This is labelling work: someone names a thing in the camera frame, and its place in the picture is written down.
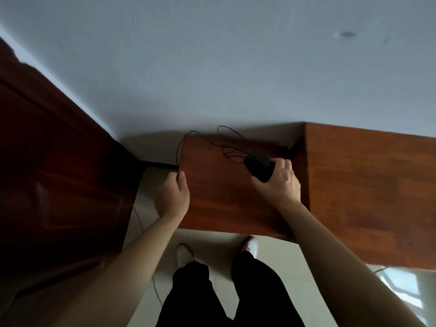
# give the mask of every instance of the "hand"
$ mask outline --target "hand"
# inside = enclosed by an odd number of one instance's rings
[[[183,219],[189,208],[189,190],[186,184],[185,172],[171,172],[163,185],[159,188],[154,206],[159,217],[169,216],[171,218]]]
[[[300,183],[292,171],[291,161],[282,158],[271,160],[275,162],[275,167],[270,180],[263,183],[252,176],[253,186],[276,209],[293,203],[301,203]]]

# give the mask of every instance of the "forearm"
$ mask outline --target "forearm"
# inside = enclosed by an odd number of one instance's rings
[[[73,300],[53,326],[126,326],[180,221],[162,216]]]
[[[300,203],[279,208],[338,325],[423,326],[365,264]]]

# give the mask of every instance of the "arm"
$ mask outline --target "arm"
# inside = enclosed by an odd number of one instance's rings
[[[423,327],[421,321],[300,202],[291,161],[274,159],[267,183],[254,187],[291,227],[330,312],[341,326]]]
[[[57,317],[53,327],[127,326],[189,207],[184,172],[170,173],[155,201],[160,219],[125,248]]]

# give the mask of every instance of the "dark wooden furniture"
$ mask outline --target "dark wooden furniture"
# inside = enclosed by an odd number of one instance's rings
[[[270,158],[284,157],[288,151],[286,147],[244,143],[221,136],[208,138],[216,144],[252,148]],[[185,138],[180,170],[186,173],[191,193],[189,210],[180,227],[272,236],[286,234],[286,223],[254,189],[246,167],[226,159],[220,148],[203,137],[190,135]]]
[[[436,139],[308,123],[293,151],[310,211],[364,262],[436,269]]]
[[[364,262],[436,269],[436,139],[308,123],[290,150],[246,145],[290,158],[302,203]],[[180,170],[191,192],[181,227],[292,239],[244,165],[220,148],[188,136]]]
[[[142,167],[2,40],[0,110],[0,325],[46,325],[120,252]]]

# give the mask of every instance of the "person's left arm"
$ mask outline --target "person's left arm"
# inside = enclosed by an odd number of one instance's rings
[[[155,201],[159,220],[133,241],[57,317],[52,327],[127,326],[189,207],[184,172],[170,173]]]

